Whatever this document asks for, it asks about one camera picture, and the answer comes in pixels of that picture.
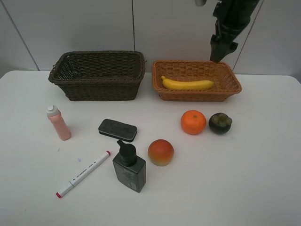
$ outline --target white marker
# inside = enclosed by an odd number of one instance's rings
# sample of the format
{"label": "white marker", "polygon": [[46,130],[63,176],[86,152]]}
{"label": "white marker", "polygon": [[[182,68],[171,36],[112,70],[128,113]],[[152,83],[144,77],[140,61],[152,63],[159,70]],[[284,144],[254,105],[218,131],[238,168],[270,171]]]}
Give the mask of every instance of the white marker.
{"label": "white marker", "polygon": [[68,191],[72,190],[76,185],[80,183],[86,176],[88,176],[93,170],[95,170],[100,164],[106,160],[111,153],[106,151],[102,154],[98,159],[96,159],[93,163],[91,163],[87,168],[81,171],[74,179],[68,182],[59,192],[56,193],[57,197],[62,198],[64,195],[68,193]]}

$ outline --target pink bottle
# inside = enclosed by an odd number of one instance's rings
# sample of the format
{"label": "pink bottle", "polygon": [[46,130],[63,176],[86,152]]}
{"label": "pink bottle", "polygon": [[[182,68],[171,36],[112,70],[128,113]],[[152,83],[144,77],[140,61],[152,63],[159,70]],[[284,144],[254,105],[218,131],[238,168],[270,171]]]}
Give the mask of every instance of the pink bottle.
{"label": "pink bottle", "polygon": [[49,106],[46,109],[47,117],[56,129],[56,132],[61,140],[68,140],[71,137],[71,132],[66,126],[61,112],[56,106]]}

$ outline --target table surface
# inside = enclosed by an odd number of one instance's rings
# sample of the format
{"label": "table surface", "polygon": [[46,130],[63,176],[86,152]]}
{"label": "table surface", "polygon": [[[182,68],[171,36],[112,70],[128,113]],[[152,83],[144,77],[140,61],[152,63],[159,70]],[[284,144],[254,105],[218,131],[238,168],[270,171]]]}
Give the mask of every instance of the table surface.
{"label": "table surface", "polygon": [[[301,225],[301,85],[288,76],[238,75],[243,91],[222,103],[166,102],[146,73],[137,98],[71,102],[49,72],[13,71],[0,79],[1,226]],[[61,141],[45,114],[57,105],[72,131]],[[181,115],[224,112],[231,130],[182,132]],[[121,184],[116,140],[98,133],[103,119],[138,127],[133,142],[146,160],[140,193]],[[153,165],[156,139],[175,149]],[[62,199],[55,193],[103,152],[112,155]]]}

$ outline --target wicker basket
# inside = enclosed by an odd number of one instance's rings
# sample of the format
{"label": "wicker basket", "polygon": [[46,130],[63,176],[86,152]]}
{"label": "wicker basket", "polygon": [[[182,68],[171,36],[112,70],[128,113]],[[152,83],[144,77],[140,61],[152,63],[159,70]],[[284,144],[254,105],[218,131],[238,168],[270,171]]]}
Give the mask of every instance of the wicker basket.
{"label": "wicker basket", "polygon": [[[212,80],[208,90],[170,90],[162,85],[161,76],[176,81]],[[211,61],[158,60],[152,65],[152,85],[163,100],[221,102],[239,93],[241,86],[225,63]]]}
{"label": "wicker basket", "polygon": [[49,81],[73,101],[133,100],[144,73],[140,52],[69,52],[54,65]]}

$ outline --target yellow banana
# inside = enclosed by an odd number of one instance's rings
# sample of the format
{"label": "yellow banana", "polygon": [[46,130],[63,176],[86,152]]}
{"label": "yellow banana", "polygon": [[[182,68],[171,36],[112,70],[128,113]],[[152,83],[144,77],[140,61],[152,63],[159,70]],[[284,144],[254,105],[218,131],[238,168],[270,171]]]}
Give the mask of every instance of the yellow banana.
{"label": "yellow banana", "polygon": [[166,89],[176,89],[176,90],[205,90],[210,89],[214,82],[210,80],[201,80],[201,81],[174,81],[171,79],[161,76],[163,80],[163,86]]}

